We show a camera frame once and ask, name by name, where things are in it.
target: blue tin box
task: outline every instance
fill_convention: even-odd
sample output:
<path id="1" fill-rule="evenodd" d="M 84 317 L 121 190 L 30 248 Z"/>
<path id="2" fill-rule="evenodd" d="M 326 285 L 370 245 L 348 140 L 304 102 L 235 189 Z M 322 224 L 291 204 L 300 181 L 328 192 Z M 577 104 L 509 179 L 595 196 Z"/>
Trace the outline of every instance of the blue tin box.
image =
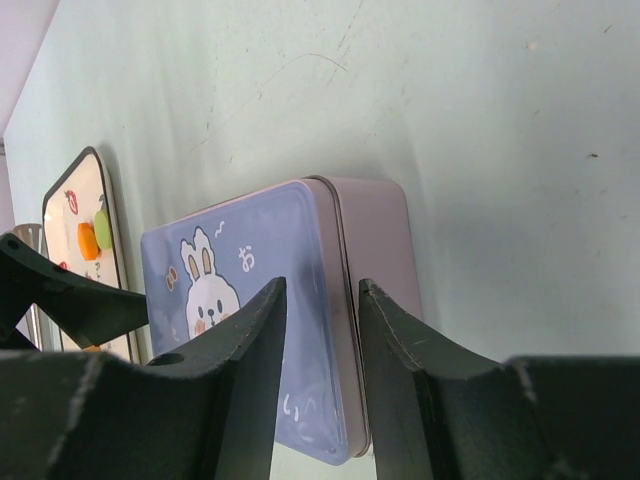
<path id="1" fill-rule="evenodd" d="M 392 182 L 291 181 L 146 232 L 154 355 L 224 321 L 273 277 L 286 277 L 275 439 L 340 465 L 370 445 L 357 283 L 375 279 L 420 317 L 412 252 L 404 194 Z"/>

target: bunny ear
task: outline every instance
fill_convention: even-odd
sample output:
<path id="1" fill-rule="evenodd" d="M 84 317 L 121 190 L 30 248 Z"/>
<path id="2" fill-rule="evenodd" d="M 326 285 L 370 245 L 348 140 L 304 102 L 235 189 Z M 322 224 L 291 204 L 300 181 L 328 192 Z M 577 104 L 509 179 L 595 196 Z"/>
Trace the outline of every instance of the bunny ear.
<path id="1" fill-rule="evenodd" d="M 211 265 L 211 255 L 206 248 L 202 249 L 202 265 L 204 266 L 204 274 L 210 275 L 213 268 Z"/>
<path id="2" fill-rule="evenodd" d="M 182 257 L 184 268 L 189 274 L 191 283 L 195 283 L 195 281 L 200 278 L 200 271 L 198 270 L 198 264 L 195 261 L 195 254 L 195 248 L 193 248 L 193 246 L 186 240 L 182 240 L 180 256 Z"/>
<path id="3" fill-rule="evenodd" d="M 202 272 L 204 275 L 215 273 L 214 253 L 211 248 L 211 241 L 204 230 L 198 227 L 193 236 L 193 246 L 199 260 L 202 260 Z"/>
<path id="4" fill-rule="evenodd" d="M 191 272 L 191 278 L 193 278 L 195 283 L 200 278 L 200 271 L 198 270 L 198 265 L 196 264 L 196 259 L 193 258 L 193 255 L 189 255 L 189 270 Z"/>

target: box lid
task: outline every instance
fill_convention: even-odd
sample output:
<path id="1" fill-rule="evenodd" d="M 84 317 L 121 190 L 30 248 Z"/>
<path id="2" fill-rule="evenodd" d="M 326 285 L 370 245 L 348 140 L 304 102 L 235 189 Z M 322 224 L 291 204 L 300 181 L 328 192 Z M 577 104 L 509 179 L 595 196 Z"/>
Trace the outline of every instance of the box lid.
<path id="1" fill-rule="evenodd" d="M 326 463 L 348 459 L 317 212 L 304 183 L 290 182 L 147 232 L 142 260 L 155 355 L 211 328 L 271 278 L 285 276 L 287 332 L 276 441 Z"/>

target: cartoon bunny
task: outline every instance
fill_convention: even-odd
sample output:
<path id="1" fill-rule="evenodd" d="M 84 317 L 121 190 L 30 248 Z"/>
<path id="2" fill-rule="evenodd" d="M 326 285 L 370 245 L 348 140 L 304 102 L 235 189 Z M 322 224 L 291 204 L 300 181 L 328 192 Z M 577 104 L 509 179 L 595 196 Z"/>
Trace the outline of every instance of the cartoon bunny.
<path id="1" fill-rule="evenodd" d="M 197 227 L 193 245 L 182 240 L 180 255 L 191 279 L 186 305 L 189 338 L 194 338 L 240 309 L 238 294 L 216 273 L 209 237 Z"/>

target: hole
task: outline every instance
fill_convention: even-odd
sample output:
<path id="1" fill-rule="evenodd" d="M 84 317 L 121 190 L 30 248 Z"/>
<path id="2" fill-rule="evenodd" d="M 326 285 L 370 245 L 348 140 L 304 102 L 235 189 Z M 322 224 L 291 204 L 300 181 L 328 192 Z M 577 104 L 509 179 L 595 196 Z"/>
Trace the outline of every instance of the hole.
<path id="1" fill-rule="evenodd" d="M 164 355 L 160 355 L 159 357 L 151 360 L 147 366 L 148 367 L 159 367 L 162 365 L 175 365 L 176 363 L 180 363 L 184 360 L 184 355 L 179 353 L 165 353 Z"/>

